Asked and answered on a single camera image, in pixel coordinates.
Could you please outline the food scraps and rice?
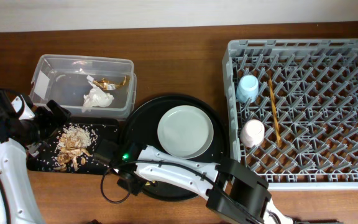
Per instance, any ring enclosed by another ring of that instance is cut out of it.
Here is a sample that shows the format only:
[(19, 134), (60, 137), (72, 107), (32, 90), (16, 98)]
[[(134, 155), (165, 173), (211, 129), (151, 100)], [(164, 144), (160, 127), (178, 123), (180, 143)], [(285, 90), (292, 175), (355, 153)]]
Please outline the food scraps and rice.
[(65, 124), (52, 141), (54, 146), (50, 144), (52, 155), (41, 161), (52, 166), (49, 171), (76, 172), (90, 161), (98, 139), (92, 124)]

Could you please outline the white tissue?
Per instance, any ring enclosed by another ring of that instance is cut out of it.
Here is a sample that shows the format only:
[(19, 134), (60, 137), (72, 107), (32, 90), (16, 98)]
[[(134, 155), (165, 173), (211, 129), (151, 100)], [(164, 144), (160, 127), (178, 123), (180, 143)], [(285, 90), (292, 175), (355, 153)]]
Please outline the white tissue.
[(111, 105), (114, 97), (110, 93), (105, 93), (98, 86), (92, 87), (87, 95), (83, 96), (84, 103), (81, 111), (84, 113), (90, 111), (92, 107), (108, 107)]

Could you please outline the grey plate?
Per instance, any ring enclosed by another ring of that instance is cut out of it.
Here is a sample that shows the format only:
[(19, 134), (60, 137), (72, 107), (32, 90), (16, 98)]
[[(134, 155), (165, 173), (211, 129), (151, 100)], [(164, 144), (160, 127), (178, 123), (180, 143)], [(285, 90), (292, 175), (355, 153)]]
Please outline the grey plate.
[(169, 109), (158, 122), (157, 137), (163, 149), (172, 156), (192, 159), (211, 145), (214, 127), (201, 109), (180, 105)]

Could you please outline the gold foil wrapper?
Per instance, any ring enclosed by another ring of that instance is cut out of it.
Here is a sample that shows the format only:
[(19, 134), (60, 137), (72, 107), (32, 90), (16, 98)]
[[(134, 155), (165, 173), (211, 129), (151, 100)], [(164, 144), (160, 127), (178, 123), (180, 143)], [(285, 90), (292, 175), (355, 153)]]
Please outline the gold foil wrapper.
[(91, 83), (96, 85), (97, 87), (99, 87), (102, 90), (107, 90), (107, 91), (113, 91), (113, 90), (117, 90), (121, 87), (123, 87), (127, 82), (129, 82), (130, 77), (129, 76), (125, 76), (123, 81), (120, 83), (114, 83), (112, 81), (109, 81), (105, 78), (102, 78), (101, 80), (95, 80), (93, 77), (91, 77), (90, 75), (88, 75), (86, 77), (86, 79)]

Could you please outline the pink cup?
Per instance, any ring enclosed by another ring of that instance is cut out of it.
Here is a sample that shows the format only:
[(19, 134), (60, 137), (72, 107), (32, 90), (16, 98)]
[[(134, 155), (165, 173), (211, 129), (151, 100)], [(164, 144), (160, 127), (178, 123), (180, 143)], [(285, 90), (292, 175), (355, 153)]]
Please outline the pink cup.
[(265, 136), (265, 127), (257, 119), (251, 119), (243, 126), (239, 139), (245, 147), (259, 146), (263, 143)]

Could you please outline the blue cup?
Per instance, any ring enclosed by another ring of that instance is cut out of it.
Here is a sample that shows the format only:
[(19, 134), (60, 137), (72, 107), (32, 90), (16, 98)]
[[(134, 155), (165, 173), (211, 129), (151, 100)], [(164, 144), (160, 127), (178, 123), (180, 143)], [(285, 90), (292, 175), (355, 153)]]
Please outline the blue cup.
[(244, 75), (237, 86), (236, 98), (241, 103), (250, 100), (253, 103), (259, 94), (259, 81), (253, 75)]

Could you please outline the wooden chopstick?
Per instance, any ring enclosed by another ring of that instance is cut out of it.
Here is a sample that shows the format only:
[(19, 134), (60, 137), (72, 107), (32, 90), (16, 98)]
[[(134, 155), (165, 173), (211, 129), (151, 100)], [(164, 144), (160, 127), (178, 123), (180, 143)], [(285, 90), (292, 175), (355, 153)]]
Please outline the wooden chopstick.
[(271, 77), (269, 77), (268, 85), (269, 85), (270, 101), (272, 104), (273, 122), (274, 122), (275, 135), (276, 135), (276, 139), (277, 139), (277, 146), (281, 147), (282, 140), (281, 140), (281, 136), (280, 136), (280, 127), (279, 127), (278, 119), (277, 119), (277, 109), (275, 106), (275, 95), (273, 92), (273, 83), (272, 83)]

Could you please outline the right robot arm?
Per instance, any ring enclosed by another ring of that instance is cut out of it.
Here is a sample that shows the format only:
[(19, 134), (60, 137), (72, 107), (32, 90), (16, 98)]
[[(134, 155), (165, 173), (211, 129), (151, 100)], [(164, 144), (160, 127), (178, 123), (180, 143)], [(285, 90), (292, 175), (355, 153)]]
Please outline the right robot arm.
[(103, 140), (93, 157), (119, 176), (122, 188), (137, 195), (146, 182), (164, 182), (193, 192), (229, 223), (294, 223), (273, 204), (269, 184), (241, 163), (196, 162), (163, 153), (153, 146)]

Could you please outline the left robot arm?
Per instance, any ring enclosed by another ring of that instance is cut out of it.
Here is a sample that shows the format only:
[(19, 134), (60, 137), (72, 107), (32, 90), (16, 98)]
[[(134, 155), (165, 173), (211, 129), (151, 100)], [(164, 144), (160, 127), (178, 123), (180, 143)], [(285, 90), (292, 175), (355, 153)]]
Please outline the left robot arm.
[(36, 152), (71, 113), (50, 100), (33, 109), (28, 96), (0, 88), (0, 223), (43, 223), (27, 173)]

